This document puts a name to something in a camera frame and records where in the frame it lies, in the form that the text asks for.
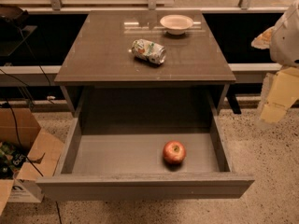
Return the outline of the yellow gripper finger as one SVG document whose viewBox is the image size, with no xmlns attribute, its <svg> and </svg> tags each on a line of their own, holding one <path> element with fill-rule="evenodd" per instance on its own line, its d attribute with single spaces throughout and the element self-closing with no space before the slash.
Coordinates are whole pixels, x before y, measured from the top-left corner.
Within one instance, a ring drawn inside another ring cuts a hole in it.
<svg viewBox="0 0 299 224">
<path fill-rule="evenodd" d="M 299 69 L 289 67 L 268 73 L 261 91 L 260 119 L 270 124 L 279 122 L 298 99 Z"/>
<path fill-rule="evenodd" d="M 274 27 L 266 29 L 253 39 L 251 45 L 256 49 L 268 49 L 270 47 L 272 32 Z"/>
</svg>

